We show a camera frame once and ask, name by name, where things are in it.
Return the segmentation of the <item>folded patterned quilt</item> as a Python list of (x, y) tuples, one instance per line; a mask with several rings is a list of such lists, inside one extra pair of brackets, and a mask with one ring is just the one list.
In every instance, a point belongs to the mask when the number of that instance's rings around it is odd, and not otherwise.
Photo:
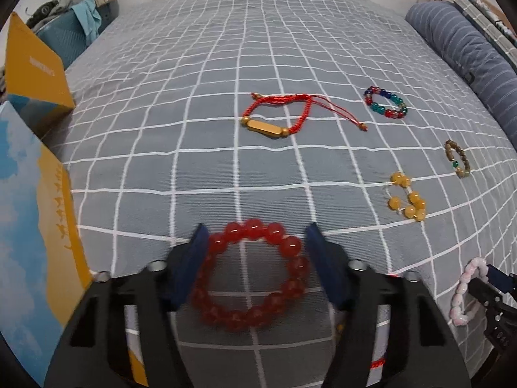
[(486, 38), (516, 70), (516, 34), (484, 0), (446, 0), (456, 6), (464, 17)]

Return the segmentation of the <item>light blue cloth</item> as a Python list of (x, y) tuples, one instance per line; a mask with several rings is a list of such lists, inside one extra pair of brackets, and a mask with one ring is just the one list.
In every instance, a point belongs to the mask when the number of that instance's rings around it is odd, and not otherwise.
[(99, 36), (102, 17), (96, 9), (95, 0), (82, 0), (73, 5), (71, 10), (83, 29), (86, 44), (90, 46)]

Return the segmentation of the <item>grey checked bed sheet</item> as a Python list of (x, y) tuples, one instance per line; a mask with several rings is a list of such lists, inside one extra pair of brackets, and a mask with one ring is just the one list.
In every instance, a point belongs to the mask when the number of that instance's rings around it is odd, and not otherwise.
[(444, 314), (460, 275), (516, 269), (516, 143), (400, 16), (368, 0), (154, 0), (67, 71), (45, 138), (88, 264), (132, 274), (200, 223), (281, 223), (380, 273), (418, 272)]

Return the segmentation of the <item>blue striped pillow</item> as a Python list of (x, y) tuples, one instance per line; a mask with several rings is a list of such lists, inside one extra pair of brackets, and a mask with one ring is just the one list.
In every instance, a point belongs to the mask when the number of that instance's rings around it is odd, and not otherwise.
[(418, 3), (406, 21), (464, 79), (515, 144), (516, 71), (510, 63), (451, 3)]

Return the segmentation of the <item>teal suitcase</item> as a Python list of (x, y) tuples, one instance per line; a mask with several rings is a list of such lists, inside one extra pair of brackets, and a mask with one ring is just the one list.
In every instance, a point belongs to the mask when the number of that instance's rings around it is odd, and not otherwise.
[[(101, 34), (117, 18), (118, 1), (111, 0), (106, 5), (97, 7), (96, 11), (101, 18), (98, 28), (98, 34)], [(60, 57), (64, 69), (67, 69), (90, 46), (80, 20), (71, 8), (52, 18), (48, 17), (33, 31)]]

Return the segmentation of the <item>dark clothes pile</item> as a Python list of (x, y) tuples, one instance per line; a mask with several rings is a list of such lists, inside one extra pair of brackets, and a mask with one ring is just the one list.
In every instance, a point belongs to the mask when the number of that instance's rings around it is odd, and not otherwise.
[(72, 2), (72, 0), (51, 0), (46, 2), (27, 19), (26, 25), (30, 29), (33, 29), (40, 22), (67, 11), (72, 5)]

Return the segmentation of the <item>white cardboard box blue yellow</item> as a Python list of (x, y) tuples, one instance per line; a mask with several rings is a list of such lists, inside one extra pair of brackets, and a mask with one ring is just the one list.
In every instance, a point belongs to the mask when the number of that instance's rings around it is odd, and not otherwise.
[(62, 331), (99, 273), (76, 226), (72, 183), (42, 138), (75, 108), (61, 58), (17, 13), (1, 98), (1, 335), (41, 386)]

